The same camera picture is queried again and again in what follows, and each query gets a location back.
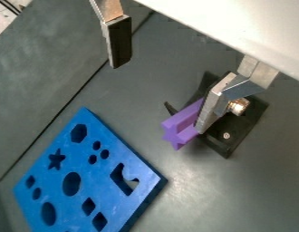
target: circular hole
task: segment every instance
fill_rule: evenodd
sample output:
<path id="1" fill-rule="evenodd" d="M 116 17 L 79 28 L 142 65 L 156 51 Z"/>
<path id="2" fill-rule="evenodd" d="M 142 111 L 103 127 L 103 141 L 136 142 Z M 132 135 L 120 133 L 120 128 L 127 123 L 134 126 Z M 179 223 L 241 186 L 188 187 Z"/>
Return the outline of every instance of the circular hole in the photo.
<path id="1" fill-rule="evenodd" d="M 55 225 L 58 221 L 58 211 L 50 202 L 47 202 L 42 207 L 42 217 L 48 226 Z"/>
<path id="2" fill-rule="evenodd" d="M 96 155 L 90 156 L 88 162 L 91 164 L 95 164 L 98 162 L 98 156 Z"/>
<path id="3" fill-rule="evenodd" d="M 80 189 L 82 177 L 76 172 L 71 172 L 63 181 L 63 191 L 67 196 L 74 196 Z"/>
<path id="4" fill-rule="evenodd" d="M 100 147 L 102 147 L 102 143 L 100 143 L 100 141 L 96 141 L 94 144 L 94 150 L 99 150 Z"/>
<path id="5" fill-rule="evenodd" d="M 108 150 L 103 150 L 102 153 L 100 153 L 100 157 L 106 160 L 110 156 L 110 151 Z"/>
<path id="6" fill-rule="evenodd" d="M 38 188 L 32 193 L 32 199 L 39 199 L 42 197 L 42 189 Z"/>

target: metal bracket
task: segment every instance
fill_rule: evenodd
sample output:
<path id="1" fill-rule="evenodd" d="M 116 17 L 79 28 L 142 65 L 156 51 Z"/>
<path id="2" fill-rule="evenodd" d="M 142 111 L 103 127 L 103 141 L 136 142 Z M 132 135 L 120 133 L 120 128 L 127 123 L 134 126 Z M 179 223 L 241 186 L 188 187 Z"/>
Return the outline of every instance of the metal bracket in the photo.
<path id="1" fill-rule="evenodd" d="M 211 86 L 219 86 L 219 84 L 217 84 L 219 79 L 221 77 L 211 74 L 210 72 L 203 75 L 200 88 L 195 92 L 183 109 L 186 109 L 194 102 L 206 96 L 206 92 L 209 94 L 209 89 L 211 90 Z M 239 147 L 242 141 L 262 118 L 265 111 L 267 110 L 267 103 L 255 97 L 249 97 L 247 101 L 250 102 L 250 107 L 242 116 L 227 112 L 225 117 L 219 118 L 209 130 L 202 135 L 199 135 L 200 140 L 204 141 L 204 143 L 226 159 L 230 157 L 234 150 Z M 179 113 L 179 111 L 168 102 L 164 104 L 164 106 L 171 115 Z"/>
<path id="2" fill-rule="evenodd" d="M 203 134 L 229 112 L 241 116 L 250 106 L 245 97 L 263 92 L 278 77 L 279 71 L 246 55 L 239 75 L 231 72 L 210 90 L 196 121 L 196 130 Z"/>
<path id="3" fill-rule="evenodd" d="M 90 0 L 107 39 L 111 66 L 119 68 L 132 58 L 132 18 L 124 14 L 120 0 Z"/>

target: gray floor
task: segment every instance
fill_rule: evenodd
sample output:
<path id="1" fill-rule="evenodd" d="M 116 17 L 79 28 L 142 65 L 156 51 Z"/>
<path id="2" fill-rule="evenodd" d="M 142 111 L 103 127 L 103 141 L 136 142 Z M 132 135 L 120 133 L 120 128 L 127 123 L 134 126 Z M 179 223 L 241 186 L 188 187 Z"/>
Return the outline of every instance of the gray floor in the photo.
<path id="1" fill-rule="evenodd" d="M 102 69 L 0 183 L 14 231 L 30 228 L 12 188 L 83 106 L 170 180 L 132 231 L 299 231 L 299 82 L 282 75 L 259 95 L 270 108 L 230 159 L 198 140 L 174 151 L 162 140 L 163 102 L 180 108 L 203 73 L 237 71 L 241 54 L 159 14 L 135 49 L 122 69 Z"/>

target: screw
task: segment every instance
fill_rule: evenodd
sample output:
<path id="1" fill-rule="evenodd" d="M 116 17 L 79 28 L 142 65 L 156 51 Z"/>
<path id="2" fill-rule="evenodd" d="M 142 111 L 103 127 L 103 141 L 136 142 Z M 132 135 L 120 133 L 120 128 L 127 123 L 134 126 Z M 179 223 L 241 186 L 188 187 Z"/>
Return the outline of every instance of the screw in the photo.
<path id="1" fill-rule="evenodd" d="M 231 138 L 231 135 L 230 135 L 229 132 L 225 133 L 223 138 L 225 138 L 226 140 L 229 140 L 229 139 Z"/>

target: black mount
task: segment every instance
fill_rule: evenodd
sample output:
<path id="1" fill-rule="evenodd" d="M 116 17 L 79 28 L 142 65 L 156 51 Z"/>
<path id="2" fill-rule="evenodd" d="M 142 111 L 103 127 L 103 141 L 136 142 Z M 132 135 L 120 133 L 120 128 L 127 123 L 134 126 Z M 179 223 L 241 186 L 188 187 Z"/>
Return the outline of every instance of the black mount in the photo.
<path id="1" fill-rule="evenodd" d="M 200 88 L 184 108 L 207 95 L 209 90 L 211 90 L 221 80 L 222 78 L 219 76 L 210 72 L 204 73 Z M 239 147 L 269 107 L 269 104 L 257 97 L 247 97 L 247 99 L 251 105 L 243 115 L 237 116 L 231 112 L 227 113 L 210 127 L 207 132 L 199 136 L 200 140 L 203 140 L 226 159 Z M 178 110 L 168 102 L 164 103 L 164 106 L 171 115 L 178 113 Z"/>

